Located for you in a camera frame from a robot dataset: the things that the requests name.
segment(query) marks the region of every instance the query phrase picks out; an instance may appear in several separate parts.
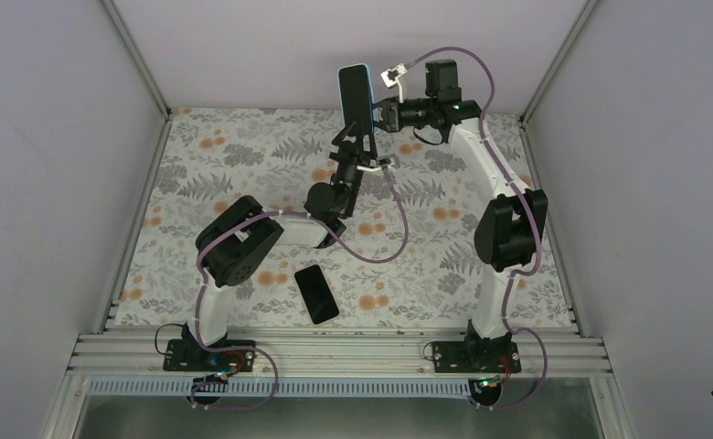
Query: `phone screen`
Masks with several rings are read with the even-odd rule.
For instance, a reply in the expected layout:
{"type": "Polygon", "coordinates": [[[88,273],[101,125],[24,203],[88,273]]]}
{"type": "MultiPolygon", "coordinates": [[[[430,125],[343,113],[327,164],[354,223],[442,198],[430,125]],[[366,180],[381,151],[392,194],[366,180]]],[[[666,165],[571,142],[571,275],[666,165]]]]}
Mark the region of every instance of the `phone screen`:
{"type": "MultiPolygon", "coordinates": [[[[346,66],[337,72],[340,87],[340,107],[345,126],[356,121],[362,135],[373,132],[373,88],[370,72],[365,64],[346,66]]],[[[352,130],[348,135],[357,135],[352,130]]]]}
{"type": "Polygon", "coordinates": [[[305,308],[314,325],[331,320],[340,314],[322,268],[312,265],[294,274],[294,281],[303,295],[305,308]]]}

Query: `floral pattern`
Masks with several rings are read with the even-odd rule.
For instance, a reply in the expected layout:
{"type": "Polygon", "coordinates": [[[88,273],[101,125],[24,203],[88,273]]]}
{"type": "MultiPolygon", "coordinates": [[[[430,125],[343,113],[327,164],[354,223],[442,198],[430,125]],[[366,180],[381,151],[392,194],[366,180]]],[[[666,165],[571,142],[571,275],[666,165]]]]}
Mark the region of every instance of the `floral pattern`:
{"type": "MultiPolygon", "coordinates": [[[[486,119],[513,169],[531,186],[515,116],[486,119]]],[[[327,158],[341,129],[339,112],[273,109],[179,109],[158,168],[115,317],[117,325],[159,325],[192,316],[200,283],[195,237],[243,195],[270,209],[303,211],[308,188],[328,181],[327,158]]],[[[421,130],[426,138],[432,131],[421,130]]],[[[310,319],[293,274],[312,264],[325,272],[341,314],[339,327],[465,327],[485,266],[472,235],[487,200],[447,145],[424,145],[410,130],[377,134],[378,153],[397,154],[392,180],[410,222],[408,248],[373,265],[338,246],[323,250],[276,246],[257,272],[225,294],[235,300],[232,327],[307,327],[310,319]]],[[[378,258],[395,251],[403,231],[381,175],[365,173],[344,240],[378,258]]],[[[538,274],[520,279],[510,310],[514,325],[569,327],[548,240],[538,274]]]]}

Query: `robotic arm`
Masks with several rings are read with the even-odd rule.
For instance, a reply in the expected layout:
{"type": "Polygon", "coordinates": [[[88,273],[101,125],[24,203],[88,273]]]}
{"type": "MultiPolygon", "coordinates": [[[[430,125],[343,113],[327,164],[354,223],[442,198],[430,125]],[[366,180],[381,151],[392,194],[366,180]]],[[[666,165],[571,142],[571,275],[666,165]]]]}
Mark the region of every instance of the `robotic arm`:
{"type": "MultiPolygon", "coordinates": [[[[482,270],[482,291],[463,348],[455,349],[464,356],[463,363],[484,370],[494,360],[493,354],[487,354],[489,351],[509,352],[511,335],[505,334],[501,316],[502,292],[508,280],[505,268],[531,261],[536,247],[527,216],[533,216],[541,236],[548,201],[541,190],[530,190],[512,170],[509,170],[509,179],[505,179],[487,153],[479,132],[481,108],[475,101],[462,100],[454,61],[426,63],[425,98],[404,98],[400,82],[404,72],[400,65],[381,75],[387,86],[400,86],[400,93],[398,97],[372,104],[371,125],[388,133],[396,133],[406,126],[437,129],[442,141],[467,163],[483,197],[491,200],[474,233],[476,252],[489,266],[482,270]],[[518,202],[511,183],[524,193],[530,212],[518,202]]],[[[347,102],[343,104],[346,114],[347,102]]],[[[360,123],[364,121],[352,118],[345,122],[346,127],[332,142],[338,149],[329,156],[338,163],[337,170],[329,183],[316,183],[310,188],[304,204],[310,217],[322,221],[338,236],[346,229],[341,220],[351,217],[356,208],[363,172],[397,165],[395,156],[378,157],[372,130],[367,131],[366,125],[360,123]],[[367,149],[365,136],[369,141],[367,149]]],[[[485,136],[491,145],[495,145],[490,133],[485,132],[485,136]]],[[[495,153],[505,164],[498,149],[495,153]]],[[[263,207],[251,196],[239,199],[197,237],[198,251],[202,252],[225,231],[262,212],[263,207]]],[[[213,282],[205,293],[199,313],[204,342],[210,345],[225,336],[224,315],[233,297],[224,290],[250,277],[274,245],[325,248],[334,241],[322,227],[307,218],[277,216],[258,220],[215,246],[203,258],[203,265],[213,282]]],[[[192,321],[189,327],[195,327],[192,321]]],[[[446,357],[459,355],[449,354],[446,357]]]]}

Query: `gray wall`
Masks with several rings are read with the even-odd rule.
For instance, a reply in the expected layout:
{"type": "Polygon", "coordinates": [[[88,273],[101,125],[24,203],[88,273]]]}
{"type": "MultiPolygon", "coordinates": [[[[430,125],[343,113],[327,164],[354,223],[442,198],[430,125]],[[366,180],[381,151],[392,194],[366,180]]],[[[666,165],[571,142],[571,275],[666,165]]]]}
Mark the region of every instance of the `gray wall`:
{"type": "Polygon", "coordinates": [[[0,2],[0,438],[41,431],[161,121],[97,1],[0,2]]]}
{"type": "Polygon", "coordinates": [[[713,2],[605,0],[531,134],[638,436],[713,437],[713,2]]]}
{"type": "MultiPolygon", "coordinates": [[[[433,48],[484,57],[499,85],[493,112],[520,113],[584,0],[115,0],[169,104],[340,108],[338,68],[381,70],[433,48]]],[[[465,96],[488,95],[483,73],[460,59],[465,96]]],[[[423,95],[423,69],[408,74],[423,95]]]]}

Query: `purple cable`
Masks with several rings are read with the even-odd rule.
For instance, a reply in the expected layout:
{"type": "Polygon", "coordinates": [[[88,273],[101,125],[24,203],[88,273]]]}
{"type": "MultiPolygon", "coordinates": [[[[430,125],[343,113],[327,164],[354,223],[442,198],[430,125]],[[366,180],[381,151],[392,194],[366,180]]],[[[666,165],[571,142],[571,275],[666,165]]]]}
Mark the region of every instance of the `purple cable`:
{"type": "MultiPolygon", "coordinates": [[[[494,84],[494,75],[491,74],[491,70],[488,69],[488,66],[485,65],[483,60],[478,57],[474,52],[467,50],[466,48],[458,48],[455,46],[448,46],[445,48],[436,48],[435,50],[432,50],[430,52],[427,52],[420,57],[414,59],[412,62],[408,63],[405,65],[406,69],[410,69],[411,67],[415,66],[416,64],[424,61],[426,58],[435,55],[440,52],[445,52],[445,51],[454,51],[454,52],[461,52],[463,54],[469,55],[470,58],[474,59],[480,67],[483,69],[485,72],[485,76],[488,77],[488,82],[489,85],[491,86],[491,92],[488,96],[488,101],[485,102],[485,105],[483,109],[480,111],[480,117],[478,117],[478,131],[480,133],[480,138],[483,141],[483,145],[485,146],[486,151],[488,151],[488,154],[491,156],[491,159],[494,160],[494,163],[496,163],[496,167],[499,168],[499,172],[502,173],[502,176],[509,182],[510,188],[513,189],[513,191],[516,193],[518,196],[518,201],[520,201],[521,206],[524,208],[524,211],[526,213],[529,213],[527,215],[528,217],[528,223],[529,227],[531,228],[531,233],[532,236],[534,237],[534,244],[535,244],[535,251],[537,254],[537,257],[534,260],[534,266],[528,270],[528,271],[523,271],[519,269],[515,269],[512,272],[510,272],[509,275],[509,280],[507,281],[507,287],[505,288],[505,297],[502,299],[502,323],[505,325],[505,329],[507,329],[507,332],[511,334],[519,334],[521,332],[528,332],[534,338],[537,339],[537,343],[539,344],[539,348],[542,349],[542,375],[539,377],[539,382],[537,383],[537,387],[534,388],[534,390],[529,393],[526,398],[523,400],[520,400],[518,402],[500,406],[500,407],[489,407],[490,411],[493,410],[508,410],[508,409],[513,409],[515,407],[518,407],[520,405],[525,404],[526,402],[531,401],[532,398],[534,398],[535,395],[537,395],[537,391],[542,387],[542,385],[545,383],[545,378],[548,375],[548,353],[545,350],[545,343],[543,343],[542,339],[539,337],[539,334],[535,332],[533,329],[530,329],[528,327],[520,327],[518,329],[513,329],[510,324],[507,322],[507,302],[510,298],[510,294],[513,291],[513,282],[515,280],[515,276],[517,274],[523,274],[524,276],[531,276],[532,274],[536,273],[539,271],[539,266],[540,266],[540,260],[542,259],[542,246],[540,242],[540,236],[539,236],[539,228],[537,227],[537,222],[534,220],[534,215],[531,215],[531,209],[528,206],[528,202],[526,201],[526,197],[524,197],[524,194],[521,193],[520,189],[518,189],[518,186],[513,182],[513,178],[510,176],[510,173],[507,171],[507,168],[505,167],[505,164],[502,163],[501,160],[499,160],[498,155],[496,155],[496,151],[494,148],[491,146],[491,143],[488,142],[488,140],[485,137],[485,130],[483,128],[483,125],[485,123],[485,114],[486,111],[488,110],[488,107],[491,106],[491,101],[494,100],[494,94],[495,94],[495,84],[494,84]]],[[[477,408],[480,408],[480,404],[475,402],[472,398],[469,399],[470,402],[475,404],[477,408]]]]}
{"type": "Polygon", "coordinates": [[[272,212],[263,212],[259,215],[256,215],[254,217],[251,217],[245,221],[243,221],[241,224],[231,228],[230,230],[222,233],[219,235],[215,240],[210,242],[206,248],[203,249],[203,251],[197,256],[196,260],[196,267],[197,270],[200,272],[200,275],[203,278],[203,284],[200,287],[200,291],[197,293],[197,300],[195,302],[195,330],[193,331],[195,334],[195,339],[197,340],[198,345],[205,350],[206,352],[212,352],[212,353],[219,353],[219,352],[227,352],[231,350],[248,350],[251,352],[256,352],[266,359],[271,363],[271,366],[273,367],[273,387],[271,389],[271,393],[265,397],[264,400],[253,404],[253,405],[248,405],[246,407],[235,407],[235,406],[215,406],[213,408],[209,408],[209,405],[205,404],[200,404],[195,402],[195,393],[196,391],[206,387],[207,385],[210,384],[217,384],[214,382],[201,382],[198,383],[198,385],[194,386],[192,391],[190,392],[190,402],[193,404],[193,408],[202,408],[204,410],[215,410],[215,411],[221,411],[221,412],[247,412],[250,410],[255,410],[259,409],[263,405],[267,404],[268,402],[271,401],[273,398],[273,395],[276,394],[276,391],[278,390],[279,387],[279,369],[276,366],[276,362],[273,361],[273,358],[264,350],[260,348],[255,348],[252,346],[231,346],[229,348],[211,348],[206,343],[203,341],[203,338],[200,335],[200,306],[203,303],[203,297],[206,293],[206,289],[208,288],[208,273],[206,269],[203,267],[203,258],[212,250],[214,250],[214,247],[218,246],[221,242],[229,238],[230,236],[236,234],[239,230],[242,230],[249,225],[259,221],[259,220],[264,220],[266,218],[271,218],[271,217],[278,217],[278,216],[291,216],[291,217],[298,217],[298,218],[305,218],[309,219],[316,224],[319,224],[322,226],[327,233],[329,233],[330,236],[332,236],[337,243],[339,243],[347,252],[351,253],[354,257],[359,259],[360,261],[367,262],[367,263],[384,263],[384,262],[390,262],[394,261],[399,257],[400,254],[405,250],[405,247],[408,245],[408,238],[410,237],[410,226],[408,224],[408,217],[405,214],[405,209],[402,207],[402,200],[399,197],[399,193],[397,190],[394,188],[394,185],[391,183],[391,175],[388,173],[387,169],[384,169],[383,171],[383,177],[386,180],[386,183],[388,185],[389,190],[391,191],[391,194],[394,196],[394,200],[397,202],[397,206],[399,208],[399,214],[402,217],[402,225],[405,228],[405,235],[402,237],[402,243],[399,246],[399,249],[389,256],[388,258],[384,259],[368,259],[361,254],[354,252],[351,250],[348,245],[340,239],[339,236],[337,236],[337,233],[335,233],[332,229],[327,227],[326,224],[324,224],[322,221],[318,219],[313,219],[309,216],[308,213],[304,212],[280,212],[280,211],[272,211],[272,212]]]}

